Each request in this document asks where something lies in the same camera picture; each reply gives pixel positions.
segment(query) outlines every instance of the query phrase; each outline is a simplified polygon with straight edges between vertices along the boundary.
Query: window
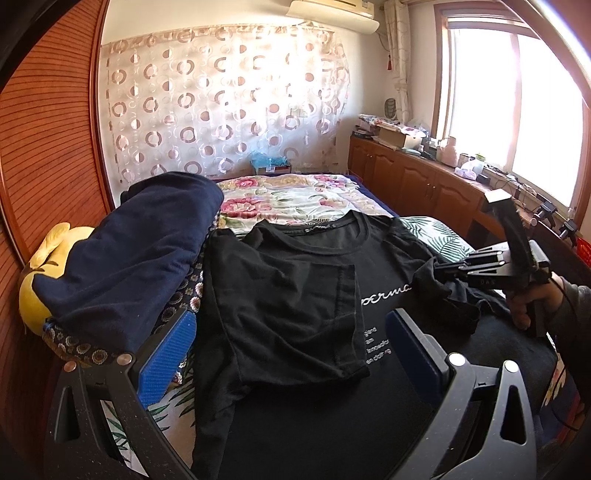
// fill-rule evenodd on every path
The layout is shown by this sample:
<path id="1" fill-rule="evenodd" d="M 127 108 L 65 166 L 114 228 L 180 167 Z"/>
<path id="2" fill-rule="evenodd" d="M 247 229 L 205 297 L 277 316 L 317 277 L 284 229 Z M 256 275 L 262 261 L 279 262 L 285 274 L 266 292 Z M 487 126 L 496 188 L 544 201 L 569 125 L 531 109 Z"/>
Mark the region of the window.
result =
<path id="1" fill-rule="evenodd" d="M 441 60 L 438 136 L 456 137 L 459 152 L 484 155 L 566 214 L 582 177 L 579 88 L 508 10 L 441 10 L 441 16 L 448 59 Z"/>

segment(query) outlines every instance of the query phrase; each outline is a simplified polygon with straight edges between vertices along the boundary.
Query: yellow plush toy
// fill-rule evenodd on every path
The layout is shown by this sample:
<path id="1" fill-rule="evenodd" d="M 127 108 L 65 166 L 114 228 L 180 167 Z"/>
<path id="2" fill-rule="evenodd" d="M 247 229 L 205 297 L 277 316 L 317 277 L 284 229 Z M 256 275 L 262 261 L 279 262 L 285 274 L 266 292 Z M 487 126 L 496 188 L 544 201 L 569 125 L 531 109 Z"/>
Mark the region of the yellow plush toy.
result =
<path id="1" fill-rule="evenodd" d="M 49 231 L 39 249 L 31 257 L 30 268 L 23 272 L 25 277 L 18 292 L 18 310 L 22 321 L 33 333 L 41 336 L 43 324 L 51 316 L 51 312 L 33 291 L 33 278 L 38 274 L 51 278 L 61 277 L 66 269 L 72 246 L 79 240 L 87 239 L 93 230 L 89 226 L 70 229 L 69 223 L 58 223 Z"/>

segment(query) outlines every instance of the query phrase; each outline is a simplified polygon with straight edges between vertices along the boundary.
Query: sheer curtain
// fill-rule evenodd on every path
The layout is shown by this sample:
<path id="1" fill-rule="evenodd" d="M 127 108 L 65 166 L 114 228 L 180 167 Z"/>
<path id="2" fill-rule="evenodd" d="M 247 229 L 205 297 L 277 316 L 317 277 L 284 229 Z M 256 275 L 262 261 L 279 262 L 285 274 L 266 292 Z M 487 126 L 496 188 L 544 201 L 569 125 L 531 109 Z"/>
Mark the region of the sheer curtain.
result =
<path id="1" fill-rule="evenodd" d="M 388 44 L 392 60 L 392 78 L 396 100 L 396 119 L 403 124 L 412 118 L 408 101 L 408 75 L 410 74 L 410 19 L 408 7 L 400 0 L 384 3 Z"/>
<path id="2" fill-rule="evenodd" d="M 178 170 L 250 174 L 249 156 L 295 171 L 337 170 L 349 67 L 337 35 L 313 25 L 216 25 L 102 46 L 99 117 L 114 196 Z"/>

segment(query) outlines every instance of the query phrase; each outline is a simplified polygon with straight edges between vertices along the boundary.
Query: cardboard box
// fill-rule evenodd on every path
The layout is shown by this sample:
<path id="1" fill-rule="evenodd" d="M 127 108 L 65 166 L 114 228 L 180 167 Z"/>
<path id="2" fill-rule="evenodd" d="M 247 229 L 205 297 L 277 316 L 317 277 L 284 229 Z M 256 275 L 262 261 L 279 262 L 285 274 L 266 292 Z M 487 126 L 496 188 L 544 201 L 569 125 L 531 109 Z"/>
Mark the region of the cardboard box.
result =
<path id="1" fill-rule="evenodd" d="M 413 137 L 412 135 L 403 134 L 402 132 L 389 130 L 384 127 L 379 130 L 378 136 L 389 145 L 397 148 L 410 148 L 412 150 L 416 150 L 422 140 L 421 137 Z"/>
<path id="2" fill-rule="evenodd" d="M 255 175 L 269 175 L 269 173 L 283 175 L 285 173 L 291 173 L 291 165 L 286 165 L 285 167 L 271 167 L 271 168 L 259 168 Z"/>

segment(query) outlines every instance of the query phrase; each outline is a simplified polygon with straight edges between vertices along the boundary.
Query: red basket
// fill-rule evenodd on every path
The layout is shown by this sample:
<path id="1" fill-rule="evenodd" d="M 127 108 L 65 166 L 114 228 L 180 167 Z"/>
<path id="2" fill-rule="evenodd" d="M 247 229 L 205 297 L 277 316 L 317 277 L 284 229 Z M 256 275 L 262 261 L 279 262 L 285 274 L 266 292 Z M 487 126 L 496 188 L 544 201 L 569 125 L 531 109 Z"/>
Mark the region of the red basket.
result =
<path id="1" fill-rule="evenodd" d="M 587 240 L 577 238 L 577 255 L 591 267 L 591 244 Z"/>

